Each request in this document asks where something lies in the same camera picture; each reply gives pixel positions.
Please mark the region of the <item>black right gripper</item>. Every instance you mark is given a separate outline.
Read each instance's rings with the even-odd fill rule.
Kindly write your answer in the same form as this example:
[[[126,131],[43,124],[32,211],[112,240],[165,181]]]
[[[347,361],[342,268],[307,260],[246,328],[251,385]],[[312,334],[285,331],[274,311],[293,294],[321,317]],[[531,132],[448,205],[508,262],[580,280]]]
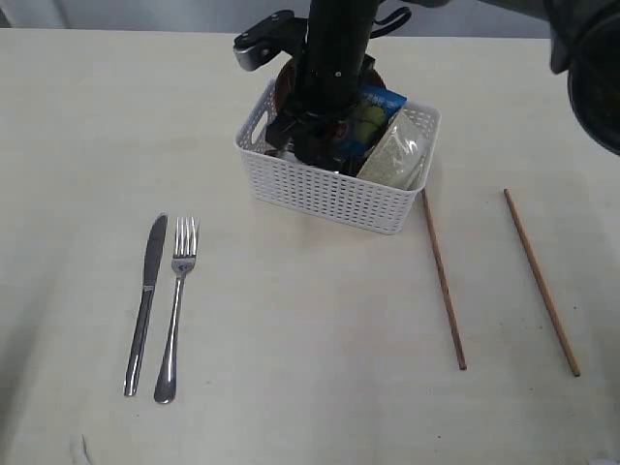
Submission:
[[[356,163],[358,147],[347,140],[358,104],[328,113],[311,112],[298,104],[284,104],[265,130],[265,141],[277,150],[293,147],[294,157],[304,165],[341,170]]]

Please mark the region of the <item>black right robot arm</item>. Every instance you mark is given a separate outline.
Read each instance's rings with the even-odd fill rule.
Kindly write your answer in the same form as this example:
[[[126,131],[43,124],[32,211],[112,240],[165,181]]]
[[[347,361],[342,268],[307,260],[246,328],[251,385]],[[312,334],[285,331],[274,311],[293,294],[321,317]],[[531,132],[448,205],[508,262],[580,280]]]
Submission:
[[[284,53],[275,87],[276,113],[265,129],[274,149],[291,147],[303,164],[341,171],[360,152],[343,145],[366,86],[393,80],[400,91],[451,96],[484,84],[512,93],[537,67],[539,41],[514,38],[399,37],[395,31],[440,2],[407,1],[380,15],[377,1],[314,1],[308,17],[269,15],[235,39],[236,59],[257,68]],[[567,80],[573,115],[586,135],[619,150],[619,5],[615,1],[510,1],[511,12],[547,22],[552,74]]]

